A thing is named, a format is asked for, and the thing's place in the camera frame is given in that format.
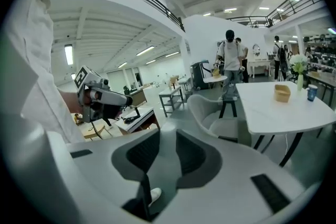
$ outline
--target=gray floor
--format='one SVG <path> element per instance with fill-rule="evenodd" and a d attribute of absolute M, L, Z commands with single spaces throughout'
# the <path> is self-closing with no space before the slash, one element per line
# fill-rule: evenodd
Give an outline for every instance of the gray floor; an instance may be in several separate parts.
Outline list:
<path fill-rule="evenodd" d="M 268 77 L 256 76 L 250 79 L 250 82 L 269 81 Z M 323 94 L 323 88 L 319 86 L 318 96 Z M 196 91 L 194 94 L 200 94 L 208 99 L 218 99 L 216 89 Z M 329 101 L 329 93 L 325 95 L 324 101 Z M 238 117 L 244 118 L 244 110 L 240 100 L 236 102 Z M 227 106 L 224 116 L 233 116 L 230 106 Z M 161 143 L 160 151 L 152 167 L 148 172 L 151 187 L 160 187 L 163 190 L 162 197 L 151 207 L 151 213 L 159 212 L 174 198 L 175 182 L 181 177 L 180 162 L 175 153 L 176 129 L 184 129 L 188 132 L 199 133 L 191 114 L 187 109 L 187 104 L 181 105 L 174 111 L 161 125 Z M 336 134 L 332 126 L 323 129 L 320 137 L 317 139 L 318 130 L 305 133 L 293 153 L 291 159 L 287 162 L 284 169 L 287 169 L 296 177 L 306 188 L 311 184 L 320 181 L 323 178 L 323 172 L 328 165 L 328 161 L 334 152 L 336 145 Z M 287 137 L 275 137 L 271 145 L 264 152 L 275 163 L 280 163 L 294 138 L 294 135 Z M 259 147 L 259 151 L 264 148 L 270 137 L 266 137 Z"/>

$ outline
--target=mirror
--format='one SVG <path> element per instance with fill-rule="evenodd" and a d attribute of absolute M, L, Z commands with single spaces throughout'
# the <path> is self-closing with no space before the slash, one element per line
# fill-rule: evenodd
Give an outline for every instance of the mirror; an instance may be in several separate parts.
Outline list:
<path fill-rule="evenodd" d="M 254 54 L 255 56 L 259 56 L 259 55 L 260 55 L 260 47 L 259 47 L 258 44 L 254 44 L 254 45 L 253 45 L 253 54 Z"/>

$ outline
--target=sneaker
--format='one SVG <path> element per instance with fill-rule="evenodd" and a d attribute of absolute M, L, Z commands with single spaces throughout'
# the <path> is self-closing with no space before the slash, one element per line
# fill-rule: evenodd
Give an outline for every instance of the sneaker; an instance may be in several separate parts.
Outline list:
<path fill-rule="evenodd" d="M 152 202 L 148 205 L 150 207 L 161 196 L 162 190 L 160 188 L 154 188 L 151 190 Z"/>

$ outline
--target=white flower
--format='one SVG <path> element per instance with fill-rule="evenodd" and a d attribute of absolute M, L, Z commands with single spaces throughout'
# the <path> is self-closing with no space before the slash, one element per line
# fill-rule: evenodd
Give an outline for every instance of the white flower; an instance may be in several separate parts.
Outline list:
<path fill-rule="evenodd" d="M 291 65 L 295 65 L 296 63 L 302 63 L 302 64 L 307 64 L 308 62 L 308 58 L 304 55 L 301 54 L 296 54 L 293 55 L 292 58 L 290 58 L 289 63 Z"/>

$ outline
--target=floor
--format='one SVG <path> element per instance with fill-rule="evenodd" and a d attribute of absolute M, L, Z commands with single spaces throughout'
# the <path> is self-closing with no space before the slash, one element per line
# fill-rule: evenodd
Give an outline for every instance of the floor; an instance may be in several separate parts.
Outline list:
<path fill-rule="evenodd" d="M 271 81 L 270 77 L 263 75 L 256 75 L 255 79 L 250 78 L 251 82 L 266 82 Z M 151 187 L 160 187 L 163 190 L 162 197 L 156 201 L 150 208 L 151 213 L 160 212 L 164 207 L 173 199 L 176 193 L 175 182 L 181 177 L 180 161 L 175 152 L 175 137 L 176 129 L 183 129 L 187 132 L 200 133 L 199 129 L 195 125 L 195 122 L 187 109 L 187 104 L 181 104 L 172 114 L 165 117 L 163 109 L 161 107 L 159 93 L 166 88 L 165 84 L 161 84 L 158 88 L 150 87 L 144 89 L 147 103 L 143 106 L 154 107 L 156 118 L 161 127 L 161 141 L 160 151 L 156 157 L 152 167 L 148 172 Z M 201 91 L 195 91 L 194 94 L 200 94 L 210 100 L 218 99 L 217 89 L 206 89 Z M 321 98 L 323 94 L 323 87 L 319 86 L 318 97 Z M 329 92 L 326 93 L 324 102 L 329 101 Z M 332 108 L 335 108 L 336 98 L 334 99 Z M 238 117 L 245 118 L 244 110 L 240 99 L 236 102 L 236 109 Z M 224 116 L 233 116 L 230 106 L 227 107 Z M 96 121 L 95 124 L 105 123 L 103 120 Z M 91 125 L 85 124 L 80 126 L 82 130 L 90 128 Z M 121 133 L 118 127 L 113 124 L 109 133 L 113 137 L 120 136 Z M 103 131 L 103 138 L 111 138 L 111 135 L 106 131 Z M 294 177 L 296 177 L 306 188 L 313 183 L 322 180 L 323 172 L 328 166 L 328 160 L 334 152 L 336 145 L 336 134 L 332 129 L 332 126 L 325 127 L 317 139 L 318 130 L 305 133 L 293 153 L 291 159 L 287 162 L 284 169 L 288 170 Z M 271 145 L 264 152 L 273 162 L 280 163 L 286 149 L 291 145 L 293 135 L 287 135 L 275 137 Z M 253 137 L 253 145 L 256 143 L 258 137 Z M 266 137 L 259 147 L 259 151 L 265 147 L 270 137 Z"/>

